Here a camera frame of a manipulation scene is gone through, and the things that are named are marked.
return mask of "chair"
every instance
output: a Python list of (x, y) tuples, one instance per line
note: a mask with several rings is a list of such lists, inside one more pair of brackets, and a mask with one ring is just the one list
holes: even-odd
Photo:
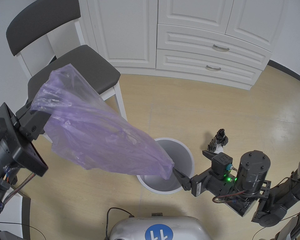
[[(50, 72), (71, 63), (103, 100), (115, 96), (121, 116), (127, 120), (121, 89), (120, 73), (97, 52), (85, 45), (78, 18), (78, 0), (36, 0), (22, 10), (6, 31), (11, 53), (17, 57), (29, 79), (28, 101), (32, 101), (40, 87), (48, 80)], [(80, 46), (64, 54), (34, 76), (28, 70), (21, 50), (53, 29), (74, 21)]]

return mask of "metal handle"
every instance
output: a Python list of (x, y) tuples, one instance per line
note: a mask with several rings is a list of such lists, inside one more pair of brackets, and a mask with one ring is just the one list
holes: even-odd
[(211, 69), (211, 70), (216, 70), (216, 71), (221, 70), (220, 67), (219, 67), (219, 68), (215, 68), (215, 67), (210, 67), (210, 66), (208, 66), (208, 65), (206, 65), (206, 67), (207, 67), (208, 69)]
[(216, 44), (214, 44), (213, 47), (215, 47), (215, 48), (217, 48), (217, 49), (220, 49), (220, 50), (223, 50), (223, 51), (229, 51), (229, 47), (228, 47), (228, 48), (225, 48), (225, 47), (219, 47), (219, 46), (217, 46)]

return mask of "light wood floor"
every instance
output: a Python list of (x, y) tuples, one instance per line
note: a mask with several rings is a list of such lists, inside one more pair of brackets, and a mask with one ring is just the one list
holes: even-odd
[[(300, 81), (267, 66), (250, 91), (200, 81), (141, 75), (122, 75), (121, 91), (128, 121), (151, 137), (183, 142), (195, 159), (195, 174), (210, 166), (202, 156), (217, 130), (224, 128), (229, 143), (225, 152), (237, 166), (248, 151), (261, 150), (271, 159), (267, 179), (272, 186), (296, 170), (300, 156)], [(108, 104), (115, 108), (113, 99)], [(47, 240), (104, 239), (106, 212), (121, 207), (135, 216), (188, 215), (201, 220), (213, 239), (251, 240), (261, 227), (251, 218), (257, 204), (241, 218), (224, 204), (212, 202), (204, 192), (195, 198), (183, 190), (154, 194), (136, 176), (84, 170), (51, 152), (42, 136), (34, 142), (49, 166), (23, 188), (31, 197), (32, 226)], [(22, 182), (29, 175), (20, 171)], [(300, 211), (293, 206), (287, 217)], [(113, 210), (109, 228), (128, 217)], [(287, 221), (260, 231), (255, 239), (271, 239)], [(31, 239), (42, 239), (31, 230)]]

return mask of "logo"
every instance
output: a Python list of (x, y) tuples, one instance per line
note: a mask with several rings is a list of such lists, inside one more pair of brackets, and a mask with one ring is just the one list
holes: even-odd
[(155, 224), (149, 227), (145, 232), (146, 240), (172, 240), (173, 231), (164, 224)]

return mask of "translucent trash bag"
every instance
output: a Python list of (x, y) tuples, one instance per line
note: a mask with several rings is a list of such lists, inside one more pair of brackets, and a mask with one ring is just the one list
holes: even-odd
[(84, 169), (164, 179), (172, 173), (160, 145), (110, 108), (71, 64), (51, 72), (31, 109), (51, 114), (44, 130), (52, 151)]

